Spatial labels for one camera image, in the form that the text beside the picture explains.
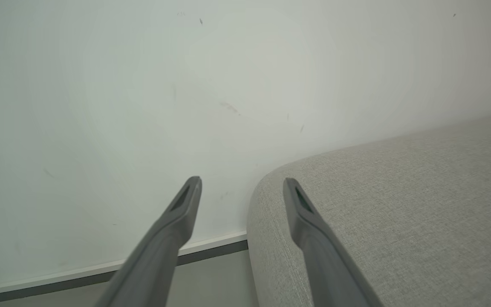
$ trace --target baseboard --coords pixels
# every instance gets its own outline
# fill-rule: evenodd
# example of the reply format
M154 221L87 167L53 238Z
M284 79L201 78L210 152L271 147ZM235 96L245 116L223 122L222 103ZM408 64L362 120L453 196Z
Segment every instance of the baseboard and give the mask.
M244 241L247 239L245 231L232 233L230 235L224 235L221 237L214 237L213 239L187 243L179 250L179 256L187 255L190 253L196 253L203 251L205 249L212 249L214 247L219 247L223 245L228 245L231 243L236 243L239 241ZM0 293L21 290L25 288L43 286L45 284L54 284L56 282L62 282L77 278L84 278L92 275L104 274L107 272L113 272L121 268L124 264L124 260L117 260L113 262L108 262L106 264L98 264L97 266L88 266L86 268L70 270L67 272L60 272L56 274L50 274L45 276L39 276L35 278L28 278L24 280L18 280L14 282L7 282L5 284L0 284Z

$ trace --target wall mark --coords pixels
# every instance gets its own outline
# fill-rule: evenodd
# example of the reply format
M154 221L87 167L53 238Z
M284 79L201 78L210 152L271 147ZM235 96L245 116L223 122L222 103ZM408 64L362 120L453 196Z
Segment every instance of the wall mark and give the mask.
M19 241L16 241L16 243L14 243L14 250L16 251L16 253L20 255L22 254L22 248L20 247Z
M172 97L173 97L173 102L177 101L177 86L175 84L172 84Z
M234 113L237 113L238 115L241 115L240 112L230 103L226 103L223 101L222 103L220 103L220 105L222 105L223 107L226 107L228 110L230 110Z
M226 191L225 194L221 195L221 197L219 197L220 200L222 200L223 198L225 198L226 196L228 195L228 191Z
M52 177L52 178L56 178L56 177L54 177L54 175L52 175L52 174L51 174L49 171L47 171L47 169L46 169L46 168L43 168L43 171L45 171L45 174L47 174L47 176Z

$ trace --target light gray fabric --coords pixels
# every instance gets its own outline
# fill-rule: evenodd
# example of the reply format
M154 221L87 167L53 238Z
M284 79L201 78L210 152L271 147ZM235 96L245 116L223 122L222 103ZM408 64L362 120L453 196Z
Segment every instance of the light gray fabric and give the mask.
M247 225L262 307L312 305L285 177L300 182L385 306L491 306L491 118L269 173Z

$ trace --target floor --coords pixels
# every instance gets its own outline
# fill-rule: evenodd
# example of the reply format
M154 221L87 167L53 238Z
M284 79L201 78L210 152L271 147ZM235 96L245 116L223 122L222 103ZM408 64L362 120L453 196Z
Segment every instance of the floor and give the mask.
M107 282L0 302L0 307L92 307ZM249 251L177 266L166 307L258 307Z

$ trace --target sofa cushion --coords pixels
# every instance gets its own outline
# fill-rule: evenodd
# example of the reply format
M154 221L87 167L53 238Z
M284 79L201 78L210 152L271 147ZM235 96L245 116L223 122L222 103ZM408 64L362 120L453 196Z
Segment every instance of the sofa cushion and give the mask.
M269 173L247 233L261 306L311 306L283 179L300 182L385 306L491 306L491 118Z

